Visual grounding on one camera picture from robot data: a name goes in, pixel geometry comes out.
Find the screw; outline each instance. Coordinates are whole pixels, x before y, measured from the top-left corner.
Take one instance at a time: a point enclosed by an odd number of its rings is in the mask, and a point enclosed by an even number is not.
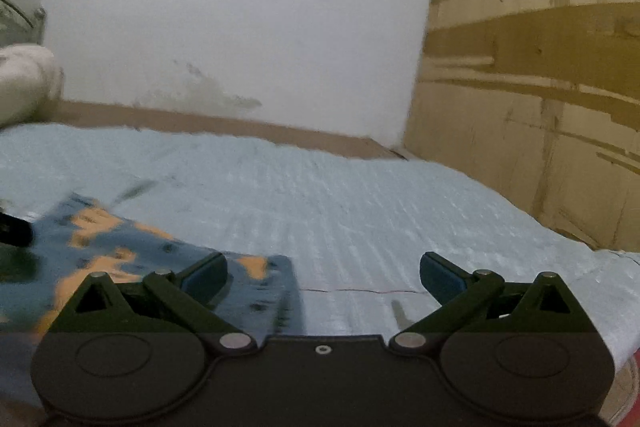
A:
[[[427,343],[427,339],[425,339],[423,335],[411,331],[399,333],[395,336],[394,340],[398,346],[406,349],[418,349]]]
[[[251,342],[251,337],[245,333],[227,333],[220,337],[220,344],[226,349],[244,349]]]
[[[333,351],[333,349],[331,349],[331,347],[329,347],[329,346],[317,346],[316,347],[316,353],[318,355],[328,355],[332,351]]]

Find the folded cloth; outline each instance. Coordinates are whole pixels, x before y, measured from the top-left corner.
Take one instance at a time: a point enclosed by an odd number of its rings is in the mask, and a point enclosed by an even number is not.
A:
[[[64,80],[53,53],[42,46],[0,49],[0,128],[48,119],[60,101]]]
[[[30,360],[39,338],[79,284],[94,271],[137,282],[159,268],[179,272],[215,252],[113,216],[72,195],[33,223],[28,249],[0,250],[0,396],[34,405]],[[223,252],[228,280],[209,308],[261,343],[273,333],[303,334],[302,306],[284,256]]]

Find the silver screw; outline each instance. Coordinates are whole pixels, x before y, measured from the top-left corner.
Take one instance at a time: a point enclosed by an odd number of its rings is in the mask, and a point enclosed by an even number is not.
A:
[[[332,351],[333,351],[333,349],[331,349],[331,347],[329,347],[329,346],[317,346],[316,347],[316,353],[318,355],[328,355]]]
[[[411,331],[399,333],[394,340],[398,346],[405,347],[406,349],[418,349],[427,343],[427,339],[425,339],[423,335]]]
[[[243,349],[251,344],[251,337],[245,333],[227,333],[220,337],[220,344],[226,349]]]

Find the black object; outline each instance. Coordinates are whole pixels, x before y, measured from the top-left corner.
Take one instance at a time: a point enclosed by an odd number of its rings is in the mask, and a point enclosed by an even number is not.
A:
[[[0,212],[0,243],[26,248],[33,242],[31,223]]]
[[[388,346],[372,335],[258,347],[201,304],[223,259],[141,283],[87,277],[33,357],[47,424],[606,425],[611,355],[555,273],[505,283],[429,252],[420,278],[443,306]]]

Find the patterned cloth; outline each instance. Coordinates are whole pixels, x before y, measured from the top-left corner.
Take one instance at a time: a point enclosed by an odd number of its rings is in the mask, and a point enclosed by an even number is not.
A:
[[[0,396],[28,403],[37,403],[28,371],[33,349],[87,275],[105,271],[115,282],[137,282],[160,267],[179,272],[213,252],[113,216],[78,195],[33,228],[31,248],[0,250]],[[275,332],[302,334],[289,259],[223,254],[229,278],[210,304],[216,314],[259,343]]]

